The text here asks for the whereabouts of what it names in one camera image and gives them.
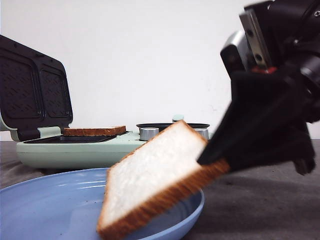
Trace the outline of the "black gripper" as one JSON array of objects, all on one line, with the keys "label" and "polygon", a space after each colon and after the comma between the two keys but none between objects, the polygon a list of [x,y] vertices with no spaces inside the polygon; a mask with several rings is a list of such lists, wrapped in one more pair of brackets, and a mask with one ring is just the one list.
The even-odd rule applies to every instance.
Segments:
[{"label": "black gripper", "polygon": [[249,43],[262,50],[266,68],[293,64],[309,90],[306,120],[320,119],[320,2],[267,0],[248,5],[240,15]]}]

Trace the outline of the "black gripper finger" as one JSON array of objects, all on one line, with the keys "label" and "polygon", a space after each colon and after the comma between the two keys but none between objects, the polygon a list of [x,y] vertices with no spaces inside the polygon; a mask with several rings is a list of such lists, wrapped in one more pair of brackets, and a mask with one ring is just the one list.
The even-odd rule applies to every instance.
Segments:
[{"label": "black gripper finger", "polygon": [[296,172],[306,175],[315,169],[315,157],[307,124],[294,122],[230,152],[227,162],[231,172],[293,162]]},{"label": "black gripper finger", "polygon": [[307,123],[309,89],[299,71],[261,74],[237,71],[231,75],[232,101],[209,144],[201,165],[249,146],[272,131],[293,123]]}]

